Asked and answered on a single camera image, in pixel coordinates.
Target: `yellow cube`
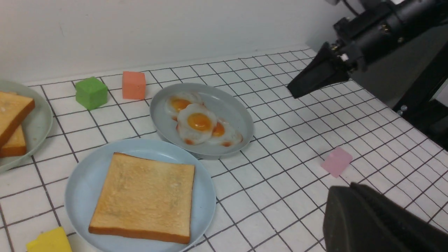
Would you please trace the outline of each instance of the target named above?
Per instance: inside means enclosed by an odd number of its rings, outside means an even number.
[[[26,245],[28,252],[72,252],[64,229],[56,229],[40,234],[36,240]]]

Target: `egg white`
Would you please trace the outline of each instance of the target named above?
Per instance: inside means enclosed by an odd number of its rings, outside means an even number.
[[[211,128],[207,131],[198,131],[190,127],[188,124],[188,117],[193,113],[202,113],[206,115],[211,121]],[[217,124],[216,115],[201,104],[190,104],[185,109],[181,110],[177,115],[176,130],[180,138],[187,144],[200,144],[210,139],[213,128]]]
[[[224,127],[224,134],[219,137],[211,136],[207,140],[208,144],[230,147],[243,141],[241,133],[224,120],[224,118],[218,118],[218,122]]]
[[[192,104],[204,104],[201,96],[196,92],[179,92],[167,98],[165,102],[165,112],[173,119],[177,120],[179,112],[171,105],[171,100],[175,98],[185,99]]]

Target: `metal screw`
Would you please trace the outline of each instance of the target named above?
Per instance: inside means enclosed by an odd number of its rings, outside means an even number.
[[[386,24],[382,24],[382,25],[381,25],[381,28],[383,29],[383,31],[384,31],[385,33],[389,33],[389,27],[388,27]]]
[[[347,60],[349,60],[349,56],[348,56],[346,53],[344,53],[344,54],[342,54],[342,55],[340,56],[340,59],[341,59],[342,61],[347,61]]]

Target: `foam block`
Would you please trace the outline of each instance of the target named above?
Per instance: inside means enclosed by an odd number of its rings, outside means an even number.
[[[349,166],[352,160],[352,155],[343,150],[343,148],[336,147],[336,149],[330,152],[330,155],[328,155],[321,166],[333,177],[337,178]]]
[[[87,110],[93,110],[108,102],[108,87],[95,77],[82,80],[75,85],[76,101]]]
[[[28,252],[72,252],[63,227],[39,234],[36,240],[26,244]]]
[[[144,100],[146,79],[144,73],[123,72],[123,99]]]

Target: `white tiled surface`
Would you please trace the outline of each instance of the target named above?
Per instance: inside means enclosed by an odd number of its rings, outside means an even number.
[[[43,231],[63,226],[75,252],[93,251],[74,233],[63,206],[67,177],[97,147],[123,138],[159,139],[149,115],[153,95],[179,82],[205,83],[240,100],[255,134],[238,155],[201,160],[217,193],[214,220],[194,252],[325,251],[328,189],[367,184],[435,227],[448,230],[448,154],[350,81],[294,99],[285,85],[315,52],[279,52],[146,71],[147,99],[124,100],[121,76],[98,77],[109,101],[88,112],[67,80],[32,88],[55,124],[27,164],[0,174],[0,251],[24,252]],[[341,146],[354,157],[339,177],[320,167]]]

